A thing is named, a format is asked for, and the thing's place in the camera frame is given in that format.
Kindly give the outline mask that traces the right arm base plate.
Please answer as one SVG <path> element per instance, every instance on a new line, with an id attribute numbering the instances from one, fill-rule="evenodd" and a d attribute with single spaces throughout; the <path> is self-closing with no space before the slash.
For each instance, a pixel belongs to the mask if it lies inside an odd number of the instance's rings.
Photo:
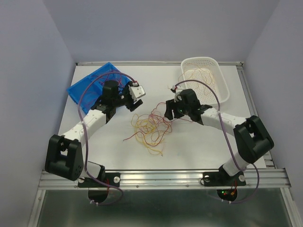
<path id="1" fill-rule="evenodd" d="M 205 187 L 246 186 L 243 172 L 238 172 L 234 176 L 229 176 L 223 171 L 204 172 L 200 183 Z"/>

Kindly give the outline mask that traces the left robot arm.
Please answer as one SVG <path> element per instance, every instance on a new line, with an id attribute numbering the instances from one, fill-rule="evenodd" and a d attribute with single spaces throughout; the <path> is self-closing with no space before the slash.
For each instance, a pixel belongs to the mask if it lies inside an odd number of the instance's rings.
<path id="1" fill-rule="evenodd" d="M 117 108 L 125 106 L 132 112 L 143 103 L 141 98 L 145 94 L 137 82 L 129 81 L 119 90 L 117 81 L 106 81 L 102 95 L 88 113 L 80 117 L 80 122 L 63 135 L 53 135 L 49 139 L 45 171 L 71 181 L 89 177 L 94 186 L 101 186 L 105 182 L 105 168 L 95 164 L 94 171 L 89 173 L 88 152 L 83 152 L 82 148 L 88 147 L 89 138 L 111 120 Z"/>

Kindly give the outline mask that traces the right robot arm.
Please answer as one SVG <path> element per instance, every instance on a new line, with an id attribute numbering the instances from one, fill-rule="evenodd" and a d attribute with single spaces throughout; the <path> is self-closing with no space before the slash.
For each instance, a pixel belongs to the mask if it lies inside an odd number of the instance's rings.
<path id="1" fill-rule="evenodd" d="M 200 125 L 222 130 L 235 138 L 237 152 L 219 167 L 218 171 L 205 172 L 202 184 L 206 187 L 230 186 L 239 179 L 243 170 L 254 164 L 274 147 L 274 142 L 261 119 L 255 115 L 249 118 L 221 113 L 210 105 L 202 105 L 192 89 L 185 89 L 166 101 L 164 116 L 169 120 L 189 116 Z"/>

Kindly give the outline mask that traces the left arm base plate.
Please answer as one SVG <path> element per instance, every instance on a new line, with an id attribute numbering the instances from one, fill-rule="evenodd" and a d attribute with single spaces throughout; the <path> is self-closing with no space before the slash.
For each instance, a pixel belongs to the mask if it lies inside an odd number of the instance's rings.
<path id="1" fill-rule="evenodd" d="M 119 172 L 103 172 L 97 179 L 105 184 L 111 186 L 120 187 L 121 174 Z M 78 179 L 77 186 L 79 188 L 103 188 L 105 185 L 102 185 L 90 177 L 81 177 Z"/>

